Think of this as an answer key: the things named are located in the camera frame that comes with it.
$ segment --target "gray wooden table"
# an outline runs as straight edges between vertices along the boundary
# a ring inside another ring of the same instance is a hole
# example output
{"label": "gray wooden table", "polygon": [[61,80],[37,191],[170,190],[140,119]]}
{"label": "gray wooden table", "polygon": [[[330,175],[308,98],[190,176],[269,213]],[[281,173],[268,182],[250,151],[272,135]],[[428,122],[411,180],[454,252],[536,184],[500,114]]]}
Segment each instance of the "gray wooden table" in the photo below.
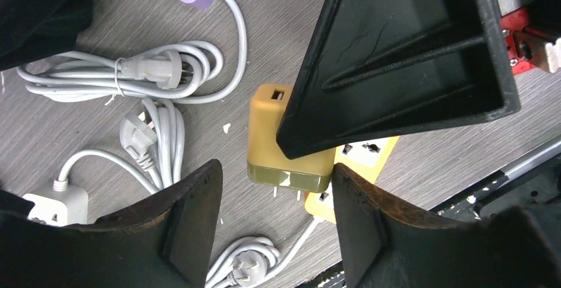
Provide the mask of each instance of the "gray wooden table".
{"label": "gray wooden table", "polygon": [[[311,217],[296,192],[250,183],[245,174],[248,102],[262,83],[293,83],[324,0],[237,0],[249,33],[247,72],[223,102],[182,106],[187,143],[183,173],[211,158],[224,166],[224,195],[213,256],[240,236],[268,236],[285,252]],[[215,2],[199,11],[178,0],[95,0],[95,22],[79,38],[79,49],[118,58],[182,40],[208,40],[226,57],[212,91],[233,75],[236,28],[228,8]],[[40,70],[49,60],[35,63]],[[523,110],[489,124],[401,137],[377,184],[424,208],[432,207],[561,132],[561,76],[533,71],[516,78]],[[50,183],[65,160],[88,147],[127,156],[118,124],[137,99],[117,97],[55,103],[27,93],[14,71],[5,72],[0,95],[0,183],[22,195]],[[228,134],[222,126],[231,123]],[[90,194],[95,220],[148,194],[112,163],[87,158],[71,182]],[[340,259],[334,225],[324,223],[289,267],[266,287],[292,287]]]}

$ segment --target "power outlet socket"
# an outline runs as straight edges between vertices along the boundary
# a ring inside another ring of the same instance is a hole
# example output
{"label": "power outlet socket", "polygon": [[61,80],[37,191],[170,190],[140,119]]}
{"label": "power outlet socket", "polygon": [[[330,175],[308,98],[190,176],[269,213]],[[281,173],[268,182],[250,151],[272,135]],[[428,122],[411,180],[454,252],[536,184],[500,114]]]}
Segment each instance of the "power outlet socket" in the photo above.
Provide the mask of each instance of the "power outlet socket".
{"label": "power outlet socket", "polygon": [[333,210],[333,189],[331,183],[327,190],[321,193],[307,193],[304,208],[311,215],[335,224],[335,211]]}
{"label": "power outlet socket", "polygon": [[44,184],[23,195],[34,203],[27,219],[50,226],[87,224],[88,194],[76,185],[65,191],[54,191],[52,184]]}
{"label": "power outlet socket", "polygon": [[373,168],[378,163],[380,155],[388,145],[390,138],[366,140],[362,142],[352,142],[340,147],[339,152],[342,157],[365,166]]}
{"label": "power outlet socket", "polygon": [[[389,137],[339,146],[334,163],[344,164],[368,182],[374,183],[398,139],[399,137]],[[311,215],[335,223],[331,183],[325,192],[307,193],[304,207]]]}

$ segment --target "power cord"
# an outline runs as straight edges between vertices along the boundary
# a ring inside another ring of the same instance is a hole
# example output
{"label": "power cord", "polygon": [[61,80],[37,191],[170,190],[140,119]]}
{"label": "power cord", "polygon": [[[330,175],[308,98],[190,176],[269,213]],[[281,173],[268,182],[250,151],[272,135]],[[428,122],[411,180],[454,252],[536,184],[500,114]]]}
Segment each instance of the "power cord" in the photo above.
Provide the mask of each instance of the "power cord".
{"label": "power cord", "polygon": [[[72,51],[57,56],[74,58],[33,74],[23,65],[16,68],[29,92],[70,103],[106,96],[171,99],[179,104],[203,104],[223,99],[240,83],[247,64],[245,21],[235,0],[224,0],[236,20],[239,38],[237,68],[225,88],[209,95],[191,96],[204,82],[215,78],[224,66],[220,50],[206,41],[187,41],[160,46],[131,58],[110,60]],[[216,61],[210,67],[210,52]]]}
{"label": "power cord", "polygon": [[181,180],[185,150],[185,125],[181,113],[168,99],[160,99],[156,105],[145,98],[142,105],[148,116],[142,113],[144,119],[140,119],[133,113],[127,114],[120,123],[119,137],[121,146],[150,175],[152,181],[125,159],[107,151],[88,149],[79,151],[66,161],[54,181],[53,190],[66,190],[70,169],[85,156],[98,156],[114,162],[132,174],[150,194]]}
{"label": "power cord", "polygon": [[[70,103],[115,95],[144,98],[142,104],[148,116],[143,114],[144,118],[141,119],[132,113],[126,115],[120,124],[120,141],[142,170],[150,175],[151,181],[125,159],[107,151],[88,149],[77,152],[67,160],[54,180],[53,191],[67,192],[71,168],[86,156],[98,156],[114,162],[133,175],[150,194],[181,179],[185,126],[172,101],[202,104],[224,98],[240,83],[247,63],[247,33],[243,15],[235,0],[224,1],[236,20],[239,56],[231,82],[213,94],[191,97],[204,82],[215,78],[224,66],[220,50],[205,41],[160,46],[132,58],[115,61],[72,51],[57,56],[75,60],[55,65],[38,74],[30,73],[26,65],[16,68],[26,81],[29,92],[59,102]],[[211,69],[210,60],[202,50],[213,56],[216,62],[214,68]],[[284,258],[268,238],[245,237],[236,240],[211,267],[205,288],[256,287],[270,280],[292,261],[321,222],[322,219],[314,217]]]}
{"label": "power cord", "polygon": [[230,244],[214,262],[204,288],[256,287],[278,275],[292,261],[314,229],[324,220],[314,219],[284,258],[266,237],[244,237]]}
{"label": "power cord", "polygon": [[[181,113],[168,99],[157,102],[142,99],[146,110],[139,117],[127,114],[120,123],[120,142],[151,181],[125,159],[107,151],[88,149],[72,155],[62,166],[53,190],[64,193],[70,170],[85,156],[108,159],[128,171],[154,194],[181,179],[181,160],[185,145],[185,126]],[[244,237],[229,245],[210,268],[205,288],[256,287],[279,274],[292,261],[317,225],[314,217],[285,257],[265,237]]]}

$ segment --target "white debris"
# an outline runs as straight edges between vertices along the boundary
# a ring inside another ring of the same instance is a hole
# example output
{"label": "white debris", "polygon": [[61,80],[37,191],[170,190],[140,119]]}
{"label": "white debris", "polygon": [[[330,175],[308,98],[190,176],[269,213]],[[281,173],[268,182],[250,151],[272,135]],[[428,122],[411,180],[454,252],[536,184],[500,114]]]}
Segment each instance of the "white debris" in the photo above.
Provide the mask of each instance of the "white debris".
{"label": "white debris", "polygon": [[470,204],[474,204],[477,201],[477,198],[474,197],[473,195],[470,195],[466,201],[468,201]]}
{"label": "white debris", "polygon": [[111,95],[111,98],[104,104],[105,106],[111,104],[115,100],[116,95]]}

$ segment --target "white plug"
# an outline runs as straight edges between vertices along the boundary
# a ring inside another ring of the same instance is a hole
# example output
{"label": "white plug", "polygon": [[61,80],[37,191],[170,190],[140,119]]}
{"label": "white plug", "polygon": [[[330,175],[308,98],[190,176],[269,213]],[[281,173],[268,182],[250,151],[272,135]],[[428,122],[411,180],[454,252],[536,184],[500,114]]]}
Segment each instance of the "white plug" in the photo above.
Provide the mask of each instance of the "white plug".
{"label": "white plug", "polygon": [[157,134],[148,124],[134,113],[128,113],[121,120],[119,138],[123,149],[144,171],[154,168],[150,147],[156,144]]}
{"label": "white plug", "polygon": [[51,226],[87,224],[88,194],[81,187],[67,185],[55,191],[53,185],[45,184],[23,198],[35,203],[29,220]]}
{"label": "white plug", "polygon": [[133,56],[120,65],[123,78],[153,81],[159,88],[174,89],[181,81],[182,62],[178,51],[163,51],[155,57]]}
{"label": "white plug", "polygon": [[233,270],[228,279],[233,285],[254,287],[260,284],[267,275],[267,261],[254,250],[242,252],[234,258]]}

